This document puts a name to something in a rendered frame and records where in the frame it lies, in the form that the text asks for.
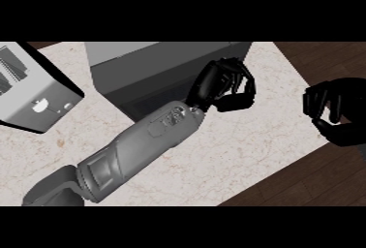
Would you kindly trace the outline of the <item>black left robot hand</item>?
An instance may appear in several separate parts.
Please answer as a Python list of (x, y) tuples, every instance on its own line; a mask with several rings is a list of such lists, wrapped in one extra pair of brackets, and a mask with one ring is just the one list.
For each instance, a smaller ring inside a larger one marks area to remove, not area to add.
[(254, 103), (256, 84), (253, 74), (238, 57), (212, 60), (195, 80), (187, 105), (221, 112), (249, 109)]

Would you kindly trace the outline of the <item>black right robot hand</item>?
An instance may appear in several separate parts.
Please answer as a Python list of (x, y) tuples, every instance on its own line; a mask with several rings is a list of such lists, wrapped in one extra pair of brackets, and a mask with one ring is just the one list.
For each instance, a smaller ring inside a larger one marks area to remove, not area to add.
[(306, 88), (303, 113), (337, 146), (366, 143), (366, 78), (343, 77)]

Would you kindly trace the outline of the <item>dark grey microwave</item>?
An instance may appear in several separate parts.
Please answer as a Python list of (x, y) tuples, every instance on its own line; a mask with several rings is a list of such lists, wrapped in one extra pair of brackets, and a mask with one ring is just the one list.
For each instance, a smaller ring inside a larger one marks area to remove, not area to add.
[(133, 121), (184, 101), (212, 60), (246, 60), (253, 42), (86, 42), (95, 88)]

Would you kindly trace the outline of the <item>silver toaster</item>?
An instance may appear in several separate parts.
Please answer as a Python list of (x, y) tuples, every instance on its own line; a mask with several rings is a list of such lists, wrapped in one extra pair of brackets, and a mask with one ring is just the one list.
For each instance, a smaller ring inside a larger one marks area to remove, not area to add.
[(0, 125), (45, 134), (85, 93), (27, 42), (0, 42)]

